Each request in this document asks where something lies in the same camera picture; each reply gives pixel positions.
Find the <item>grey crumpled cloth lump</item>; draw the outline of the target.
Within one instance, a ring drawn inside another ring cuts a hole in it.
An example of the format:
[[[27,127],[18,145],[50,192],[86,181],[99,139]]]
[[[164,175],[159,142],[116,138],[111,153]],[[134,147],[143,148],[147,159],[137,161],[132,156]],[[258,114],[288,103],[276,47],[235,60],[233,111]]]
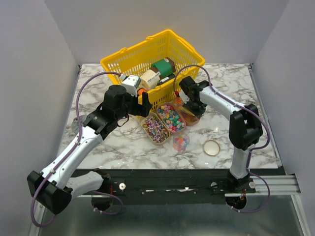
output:
[[[75,117],[72,121],[72,124],[71,124],[71,130],[74,134],[77,134],[79,132],[79,122],[78,120],[81,121],[81,123],[83,123],[86,119],[86,115],[81,115],[78,119],[78,117]]]

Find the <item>yellow plastic shopping basket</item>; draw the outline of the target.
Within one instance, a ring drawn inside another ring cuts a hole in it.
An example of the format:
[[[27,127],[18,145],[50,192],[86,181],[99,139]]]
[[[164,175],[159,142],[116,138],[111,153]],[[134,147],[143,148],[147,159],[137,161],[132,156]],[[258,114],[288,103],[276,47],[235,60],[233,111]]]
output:
[[[168,81],[148,91],[151,112],[165,102],[175,98],[174,90],[181,91],[179,82],[186,76],[196,78],[199,67],[184,68],[187,65],[205,64],[205,59],[182,37],[170,29],[163,30],[144,41],[101,59],[100,64],[105,71],[114,71],[125,75],[141,76],[152,63],[163,58],[170,58],[175,63],[176,72],[180,74],[176,80]]]

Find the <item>gold rimmed jar lid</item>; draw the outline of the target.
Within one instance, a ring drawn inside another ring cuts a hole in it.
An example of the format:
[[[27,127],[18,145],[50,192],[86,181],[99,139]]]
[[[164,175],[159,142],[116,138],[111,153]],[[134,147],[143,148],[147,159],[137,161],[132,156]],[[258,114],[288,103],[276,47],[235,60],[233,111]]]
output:
[[[215,140],[207,140],[203,144],[203,151],[209,156],[216,156],[220,149],[220,145]]]

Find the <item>black box package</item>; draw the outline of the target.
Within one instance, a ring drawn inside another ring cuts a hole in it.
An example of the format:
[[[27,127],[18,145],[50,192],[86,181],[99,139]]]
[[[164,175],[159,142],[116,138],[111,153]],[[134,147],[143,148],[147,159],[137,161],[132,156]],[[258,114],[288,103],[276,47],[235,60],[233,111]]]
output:
[[[167,76],[167,77],[165,77],[165,78],[163,78],[163,79],[160,79],[160,80],[158,81],[157,85],[160,86],[160,85],[162,85],[162,84],[164,84],[164,83],[166,83],[166,82],[168,82],[168,81],[170,81],[170,80],[172,80],[172,79],[174,79],[174,78],[175,78],[175,74],[172,73],[172,74],[170,74],[169,76]]]

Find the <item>clear plastic candy jar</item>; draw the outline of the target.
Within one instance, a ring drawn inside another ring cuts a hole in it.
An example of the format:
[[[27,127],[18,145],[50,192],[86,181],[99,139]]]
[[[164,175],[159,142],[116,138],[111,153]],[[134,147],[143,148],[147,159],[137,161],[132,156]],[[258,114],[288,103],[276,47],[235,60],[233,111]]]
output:
[[[174,135],[172,146],[176,151],[182,152],[186,150],[189,142],[190,142],[190,139],[187,134],[179,133],[179,134]]]

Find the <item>pink tray translucent star candies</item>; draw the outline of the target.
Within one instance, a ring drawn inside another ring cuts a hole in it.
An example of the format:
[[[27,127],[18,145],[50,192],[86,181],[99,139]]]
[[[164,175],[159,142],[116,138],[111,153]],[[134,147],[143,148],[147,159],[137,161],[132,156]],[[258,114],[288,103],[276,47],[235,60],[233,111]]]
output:
[[[193,126],[199,122],[199,119],[194,116],[193,114],[189,113],[188,110],[185,110],[183,107],[183,100],[180,97],[175,97],[172,100],[172,103],[176,107],[176,109],[179,111],[179,113],[182,115],[183,119],[186,122],[187,126]]]

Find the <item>beige tray swirl lollipops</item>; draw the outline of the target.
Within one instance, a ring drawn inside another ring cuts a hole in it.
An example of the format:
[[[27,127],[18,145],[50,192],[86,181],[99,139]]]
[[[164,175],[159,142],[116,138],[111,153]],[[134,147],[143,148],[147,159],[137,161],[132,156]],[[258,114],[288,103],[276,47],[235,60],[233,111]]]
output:
[[[156,146],[164,145],[170,138],[170,131],[155,113],[150,112],[147,117],[140,117],[139,124]]]

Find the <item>green wrapped brown package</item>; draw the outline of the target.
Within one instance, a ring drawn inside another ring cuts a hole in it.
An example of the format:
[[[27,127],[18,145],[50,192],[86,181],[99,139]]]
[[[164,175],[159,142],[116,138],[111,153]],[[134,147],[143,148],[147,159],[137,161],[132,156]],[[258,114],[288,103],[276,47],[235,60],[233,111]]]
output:
[[[159,61],[154,62],[151,65],[151,69],[152,68],[160,73],[160,77],[162,79],[176,72],[175,63],[169,57],[165,57]]]

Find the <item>pink tray pastel star candies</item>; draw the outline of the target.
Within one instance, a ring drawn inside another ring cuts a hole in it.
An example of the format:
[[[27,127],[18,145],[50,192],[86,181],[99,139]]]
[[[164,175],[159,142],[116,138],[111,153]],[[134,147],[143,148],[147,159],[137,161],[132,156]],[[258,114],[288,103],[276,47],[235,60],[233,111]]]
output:
[[[157,107],[157,115],[162,123],[170,131],[171,135],[182,132],[186,128],[186,122],[174,104],[162,103]]]

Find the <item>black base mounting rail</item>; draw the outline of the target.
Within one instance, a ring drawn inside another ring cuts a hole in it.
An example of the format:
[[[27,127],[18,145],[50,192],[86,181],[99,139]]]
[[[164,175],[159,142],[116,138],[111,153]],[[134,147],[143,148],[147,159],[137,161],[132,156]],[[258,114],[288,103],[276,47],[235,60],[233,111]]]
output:
[[[257,194],[254,176],[233,180],[228,169],[103,169],[107,180],[99,189],[118,199],[114,205],[234,203],[237,195]]]

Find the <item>cream wrapped paper roll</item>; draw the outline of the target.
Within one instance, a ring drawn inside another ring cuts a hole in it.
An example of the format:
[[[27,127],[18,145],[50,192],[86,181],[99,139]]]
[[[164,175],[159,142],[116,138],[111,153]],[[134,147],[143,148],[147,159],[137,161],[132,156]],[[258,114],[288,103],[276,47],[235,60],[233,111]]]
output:
[[[140,79],[141,85],[145,90],[154,89],[160,80],[160,72],[149,69],[140,76]]]

